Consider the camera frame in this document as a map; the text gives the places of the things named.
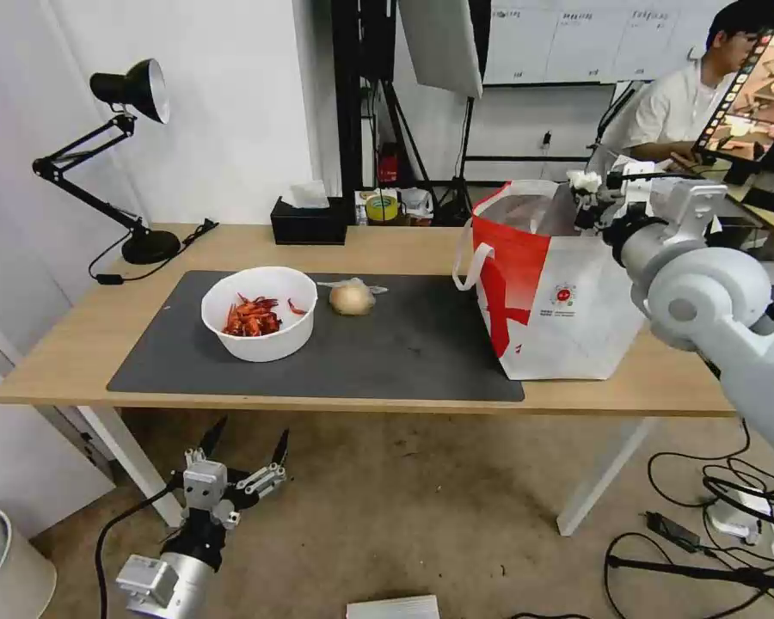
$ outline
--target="floor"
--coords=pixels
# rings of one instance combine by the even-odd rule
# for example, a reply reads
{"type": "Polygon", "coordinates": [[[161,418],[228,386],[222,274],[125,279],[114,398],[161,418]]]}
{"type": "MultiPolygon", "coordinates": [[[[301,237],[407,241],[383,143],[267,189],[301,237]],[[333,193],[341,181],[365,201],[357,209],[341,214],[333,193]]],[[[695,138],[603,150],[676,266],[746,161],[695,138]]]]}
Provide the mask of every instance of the floor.
{"type": "MultiPolygon", "coordinates": [[[[219,415],[131,410],[126,420],[168,473],[219,415]]],[[[577,534],[558,536],[556,514],[617,426],[613,419],[569,417],[231,413],[216,458],[254,469],[290,427],[291,482],[245,512],[230,534],[205,618],[337,619],[348,602],[426,593],[438,596],[444,619],[522,611],[613,617],[602,587],[612,538],[642,530],[646,510],[702,530],[698,513],[654,493],[645,476],[648,456],[663,449],[722,454],[741,441],[735,420],[663,421],[577,534]]],[[[759,437],[750,459],[774,472],[774,454],[759,437]]],[[[659,482],[693,499],[701,488],[697,471],[693,463],[663,463],[659,482]]],[[[34,540],[59,571],[44,619],[97,616],[97,532],[139,500],[121,480],[34,540]]],[[[152,511],[119,525],[107,540],[108,577],[114,580],[130,553],[158,556],[166,532],[152,511]]],[[[661,543],[674,560],[694,562],[661,543]]],[[[620,552],[658,558],[642,541],[627,541],[620,552]]],[[[707,616],[751,595],[738,585],[638,571],[611,580],[631,618],[707,616]]],[[[112,619],[129,616],[124,602],[112,588],[112,619]]],[[[770,619],[774,602],[765,598],[737,616],[770,619]]]]}

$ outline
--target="table leg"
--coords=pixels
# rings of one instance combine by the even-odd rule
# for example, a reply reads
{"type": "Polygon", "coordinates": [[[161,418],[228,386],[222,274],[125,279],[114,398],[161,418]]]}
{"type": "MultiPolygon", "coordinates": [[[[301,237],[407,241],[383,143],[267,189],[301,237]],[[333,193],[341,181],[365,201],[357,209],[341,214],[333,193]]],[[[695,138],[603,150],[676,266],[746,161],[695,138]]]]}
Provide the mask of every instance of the table leg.
{"type": "MultiPolygon", "coordinates": [[[[166,486],[155,466],[141,449],[129,428],[111,407],[77,407],[103,443],[118,459],[132,480],[147,497],[157,494],[166,486]]],[[[181,504],[168,494],[153,504],[171,527],[181,526],[181,504]]]]}
{"type": "Polygon", "coordinates": [[[617,441],[612,444],[602,456],[601,461],[593,469],[593,473],[584,480],[571,496],[556,524],[559,533],[571,536],[585,519],[587,513],[596,505],[596,501],[605,492],[611,482],[616,479],[619,471],[642,444],[645,437],[657,422],[655,417],[643,417],[638,420],[625,421],[619,428],[617,441]]]}

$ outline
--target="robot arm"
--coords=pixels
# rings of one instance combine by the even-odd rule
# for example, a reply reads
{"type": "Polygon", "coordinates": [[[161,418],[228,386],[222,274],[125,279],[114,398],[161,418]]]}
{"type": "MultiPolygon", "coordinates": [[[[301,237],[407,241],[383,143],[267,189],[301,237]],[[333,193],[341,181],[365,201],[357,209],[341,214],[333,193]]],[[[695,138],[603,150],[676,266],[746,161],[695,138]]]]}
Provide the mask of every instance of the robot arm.
{"type": "MultiPolygon", "coordinates": [[[[649,214],[647,202],[632,202],[630,183],[616,209],[612,189],[593,197],[589,188],[582,190],[587,210],[601,213],[592,228],[602,230],[630,276],[632,299],[654,335],[709,362],[728,400],[774,447],[771,281],[750,255],[710,248],[704,240],[727,188],[681,181],[667,204],[649,214]]],[[[577,218],[577,226],[588,226],[590,219],[590,213],[577,218]]]]}
{"type": "Polygon", "coordinates": [[[116,579],[129,595],[126,607],[140,616],[195,619],[200,616],[209,580],[221,567],[227,531],[241,510],[257,505],[286,481],[284,460],[289,431],[284,431],[272,460],[254,473],[227,469],[209,454],[223,431],[224,417],[186,451],[181,528],[163,545],[160,559],[131,555],[116,579]]]}

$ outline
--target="onion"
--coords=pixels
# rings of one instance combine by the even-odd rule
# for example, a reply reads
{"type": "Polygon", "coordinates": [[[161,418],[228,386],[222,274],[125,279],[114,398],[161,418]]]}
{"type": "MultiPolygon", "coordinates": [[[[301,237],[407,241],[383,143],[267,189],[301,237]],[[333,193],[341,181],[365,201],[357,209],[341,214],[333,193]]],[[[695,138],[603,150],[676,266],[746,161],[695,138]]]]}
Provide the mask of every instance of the onion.
{"type": "Polygon", "coordinates": [[[329,293],[333,309],[344,316],[364,316],[370,313],[375,298],[370,289],[362,284],[346,284],[333,288],[329,293]]]}

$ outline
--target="man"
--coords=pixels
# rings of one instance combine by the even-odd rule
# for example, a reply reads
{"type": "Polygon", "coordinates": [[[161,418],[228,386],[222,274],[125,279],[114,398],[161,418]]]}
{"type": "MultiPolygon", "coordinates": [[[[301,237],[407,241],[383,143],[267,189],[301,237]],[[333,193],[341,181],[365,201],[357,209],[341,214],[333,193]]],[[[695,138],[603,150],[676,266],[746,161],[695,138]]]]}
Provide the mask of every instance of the man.
{"type": "Polygon", "coordinates": [[[694,142],[745,63],[757,35],[774,28],[774,0],[737,0],[717,13],[705,55],[657,80],[639,96],[621,144],[640,161],[672,154],[693,161],[694,142]]]}

